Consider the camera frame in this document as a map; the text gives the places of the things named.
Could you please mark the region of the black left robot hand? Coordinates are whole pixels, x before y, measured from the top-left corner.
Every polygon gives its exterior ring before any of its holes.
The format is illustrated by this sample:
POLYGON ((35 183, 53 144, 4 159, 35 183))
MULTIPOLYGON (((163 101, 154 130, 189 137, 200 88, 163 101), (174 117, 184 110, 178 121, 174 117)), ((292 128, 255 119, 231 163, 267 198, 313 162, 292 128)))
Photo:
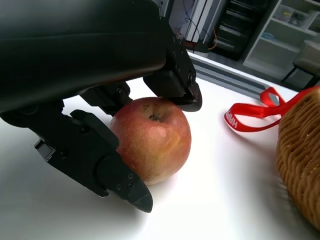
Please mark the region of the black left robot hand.
POLYGON ((79 95, 114 115, 136 78, 184 111, 202 107, 192 61, 155 2, 1 1, 0 117, 36 133, 35 148, 57 170, 149 213, 152 195, 122 161, 111 130, 94 114, 63 114, 63 100, 79 95))

